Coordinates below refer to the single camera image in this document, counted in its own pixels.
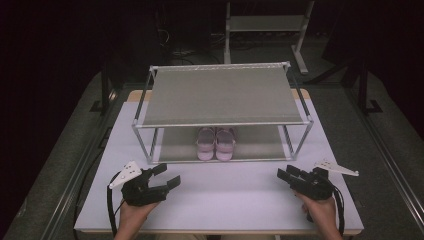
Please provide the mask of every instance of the shoe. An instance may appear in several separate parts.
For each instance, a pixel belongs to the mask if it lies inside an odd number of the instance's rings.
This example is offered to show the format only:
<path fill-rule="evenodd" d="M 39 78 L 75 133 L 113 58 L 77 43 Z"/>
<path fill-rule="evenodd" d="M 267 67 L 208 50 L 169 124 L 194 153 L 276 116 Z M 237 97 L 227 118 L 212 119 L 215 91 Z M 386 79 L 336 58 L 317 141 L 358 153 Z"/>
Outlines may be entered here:
<path fill-rule="evenodd" d="M 215 149 L 215 129 L 212 127 L 199 128 L 196 144 L 197 157 L 202 161 L 211 160 Z"/>
<path fill-rule="evenodd" d="M 216 158 L 220 161 L 229 161 L 233 157 L 236 145 L 236 129 L 218 128 L 216 133 Z"/>

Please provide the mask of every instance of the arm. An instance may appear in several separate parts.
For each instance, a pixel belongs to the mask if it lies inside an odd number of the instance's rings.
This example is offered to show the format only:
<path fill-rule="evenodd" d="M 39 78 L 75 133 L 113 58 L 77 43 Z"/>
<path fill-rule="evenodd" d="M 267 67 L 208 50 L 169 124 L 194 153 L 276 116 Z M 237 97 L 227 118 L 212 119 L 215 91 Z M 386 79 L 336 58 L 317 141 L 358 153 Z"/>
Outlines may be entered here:
<path fill-rule="evenodd" d="M 132 240 L 138 235 L 138 231 L 147 219 L 147 215 L 159 203 L 152 203 L 145 206 L 130 206 L 124 202 L 120 210 L 120 220 L 118 232 L 115 240 Z"/>
<path fill-rule="evenodd" d="M 342 240 L 336 225 L 336 204 L 333 197 L 327 200 L 314 201 L 303 194 L 295 192 L 303 201 L 303 210 L 311 214 L 318 233 L 325 240 Z"/>

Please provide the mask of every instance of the gray carpet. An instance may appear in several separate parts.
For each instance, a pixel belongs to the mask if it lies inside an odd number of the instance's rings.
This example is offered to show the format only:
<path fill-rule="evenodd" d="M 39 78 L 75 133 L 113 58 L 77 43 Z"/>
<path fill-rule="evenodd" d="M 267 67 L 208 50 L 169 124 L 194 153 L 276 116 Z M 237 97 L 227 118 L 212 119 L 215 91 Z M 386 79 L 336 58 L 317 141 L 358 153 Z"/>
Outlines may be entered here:
<path fill-rule="evenodd" d="M 232 63 L 290 61 L 300 83 L 333 66 L 321 58 L 326 39 L 309 37 L 305 40 L 302 54 L 310 73 L 300 75 L 289 48 L 294 41 L 287 37 L 278 43 L 263 43 L 249 50 L 233 50 Z M 214 50 L 212 54 L 223 62 L 222 50 Z M 217 63 L 209 55 L 195 55 L 187 59 L 194 64 Z M 172 63 L 188 64 L 181 60 Z M 301 87 L 311 95 L 338 163 L 360 172 L 359 177 L 345 177 L 365 226 L 365 230 L 354 239 L 424 239 L 368 128 L 371 125 L 376 129 L 419 199 L 424 197 L 424 143 L 388 97 L 381 81 L 370 75 L 368 97 L 376 100 L 383 112 L 364 117 L 355 104 L 357 87 L 344 89 L 337 84 L 342 74 L 343 71 L 331 76 L 325 83 Z M 117 97 L 108 113 L 100 116 L 98 112 L 90 111 L 93 104 L 101 99 L 100 76 L 93 78 L 34 183 L 27 197 L 26 211 L 14 220 L 4 239 L 75 239 L 74 212 L 78 212 L 84 203 L 120 106 L 129 92 L 139 87 L 127 84 L 122 90 L 117 90 Z M 80 200 L 77 202 L 80 188 Z M 77 237 L 112 239 L 110 234 L 78 233 Z M 282 236 L 282 239 L 317 237 Z"/>

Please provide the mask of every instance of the dark background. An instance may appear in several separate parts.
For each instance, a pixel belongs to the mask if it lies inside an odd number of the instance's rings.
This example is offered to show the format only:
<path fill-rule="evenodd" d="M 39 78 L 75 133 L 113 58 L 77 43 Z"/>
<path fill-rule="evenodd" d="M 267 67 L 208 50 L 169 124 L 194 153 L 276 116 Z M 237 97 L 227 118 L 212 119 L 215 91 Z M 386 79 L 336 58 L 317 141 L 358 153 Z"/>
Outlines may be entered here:
<path fill-rule="evenodd" d="M 167 17 L 174 40 L 199 47 L 208 46 L 210 33 L 224 31 L 224 1 L 187 2 L 1 1 L 1 236 L 93 76 L 106 66 L 119 86 L 122 79 L 142 81 L 149 65 L 166 63 L 156 13 Z M 251 8 L 236 1 L 233 10 L 287 9 L 285 1 L 264 2 Z M 305 4 L 287 2 L 295 11 Z M 422 137 L 423 10 L 421 0 L 323 0 L 308 28 L 308 34 L 330 35 L 324 57 L 334 64 L 360 52 Z"/>

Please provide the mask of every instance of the white plastic bracket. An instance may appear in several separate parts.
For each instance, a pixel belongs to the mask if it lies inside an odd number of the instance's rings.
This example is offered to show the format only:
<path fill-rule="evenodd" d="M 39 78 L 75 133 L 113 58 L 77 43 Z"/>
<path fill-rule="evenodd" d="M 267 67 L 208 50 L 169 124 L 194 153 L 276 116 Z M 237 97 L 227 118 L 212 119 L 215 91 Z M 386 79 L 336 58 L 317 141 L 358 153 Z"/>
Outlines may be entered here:
<path fill-rule="evenodd" d="M 316 162 L 315 163 L 315 167 L 319 167 L 331 172 L 338 172 L 338 173 L 342 173 L 342 174 L 346 174 L 346 175 L 351 175 L 351 176 L 359 176 L 359 172 L 358 171 L 352 171 L 349 170 L 347 168 L 344 168 L 342 166 L 337 165 L 336 163 L 332 163 L 329 161 L 320 161 L 320 162 Z"/>
<path fill-rule="evenodd" d="M 141 169 L 135 161 L 130 161 L 127 165 L 124 166 L 124 169 L 119 173 L 119 175 L 109 184 L 109 188 L 113 189 L 116 186 L 119 186 L 123 183 L 128 182 L 129 180 L 140 176 Z"/>

